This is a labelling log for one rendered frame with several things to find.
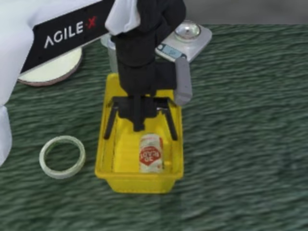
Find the white ring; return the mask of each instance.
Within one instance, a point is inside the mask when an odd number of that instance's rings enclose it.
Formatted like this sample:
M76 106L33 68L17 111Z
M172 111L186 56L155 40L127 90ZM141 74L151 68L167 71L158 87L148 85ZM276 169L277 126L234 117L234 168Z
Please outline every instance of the white ring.
M46 158L47 154L51 151L51 149L55 145L57 145L59 143L71 143L71 144L77 146L79 148L79 151L80 151L80 156L79 156L77 163L74 166L72 166L71 168L69 168L68 170L65 170L65 171L51 170L49 167L47 167L47 165L45 163L45 158ZM59 137L53 138L52 140L48 141L44 145L44 147L42 148L42 150L40 151L40 154L39 154L39 164L40 164L42 170L49 177L54 178L54 179L58 179L58 180L66 179L66 178L72 177L75 174L77 174L81 170L81 168L83 167L85 160L86 160L86 151L85 151L85 148L84 148L82 142L80 140L76 139L75 137L72 137L72 136L59 136Z

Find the white and red can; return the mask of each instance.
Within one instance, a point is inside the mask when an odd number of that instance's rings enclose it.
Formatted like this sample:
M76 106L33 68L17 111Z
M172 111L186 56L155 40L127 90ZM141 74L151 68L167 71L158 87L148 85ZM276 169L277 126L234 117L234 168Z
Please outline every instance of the white and red can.
M160 173L164 170L163 140L157 134L142 136L139 148L139 171Z

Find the green tablecloth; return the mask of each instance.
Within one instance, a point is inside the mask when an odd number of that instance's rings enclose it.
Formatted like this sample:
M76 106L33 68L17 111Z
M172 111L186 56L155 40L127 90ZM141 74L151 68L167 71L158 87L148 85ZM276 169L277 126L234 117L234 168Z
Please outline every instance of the green tablecloth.
M17 84L7 104L11 154L0 168L3 231L303 231L308 229L307 26L208 26L183 108L185 176L167 195L111 191L94 175L106 49L47 88ZM71 179L39 166L49 139L72 135L87 161ZM75 148L53 152L65 169Z

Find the yellow bin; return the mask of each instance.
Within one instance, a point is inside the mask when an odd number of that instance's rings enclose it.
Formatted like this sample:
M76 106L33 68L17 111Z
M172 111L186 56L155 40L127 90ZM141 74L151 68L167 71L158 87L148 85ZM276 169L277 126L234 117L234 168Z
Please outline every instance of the yellow bin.
M114 96L126 96L120 87L118 74L110 74L107 77L95 175L106 180L117 193L169 192L175 181L183 176L181 108L170 106L178 141L172 140L166 118L161 113L157 118L147 119L145 121L146 131L142 132L134 132L131 122L116 116L110 139L105 140L103 137L111 111L109 102ZM173 98L173 92L171 90L160 91L157 97ZM163 173L139 173L139 144L141 137L147 133L156 133L163 139L165 165Z

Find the silver bowl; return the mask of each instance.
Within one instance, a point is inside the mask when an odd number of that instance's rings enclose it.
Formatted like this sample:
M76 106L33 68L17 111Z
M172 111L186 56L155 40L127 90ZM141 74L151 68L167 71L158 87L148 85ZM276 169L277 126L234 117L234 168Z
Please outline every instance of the silver bowl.
M182 42L195 41L201 34L201 27L189 20L185 20L175 30L175 36Z

